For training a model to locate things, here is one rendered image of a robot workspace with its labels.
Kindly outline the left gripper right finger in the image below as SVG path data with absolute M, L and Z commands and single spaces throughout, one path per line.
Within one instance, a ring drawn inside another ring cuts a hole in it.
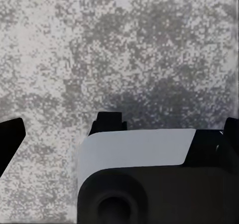
M 239 157 L 239 119 L 228 117 L 224 129 L 215 130 L 223 130 L 224 137 Z

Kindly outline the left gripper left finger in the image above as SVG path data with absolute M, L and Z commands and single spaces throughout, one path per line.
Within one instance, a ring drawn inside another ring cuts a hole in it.
M 21 117 L 0 123 L 0 176 L 26 136 Z

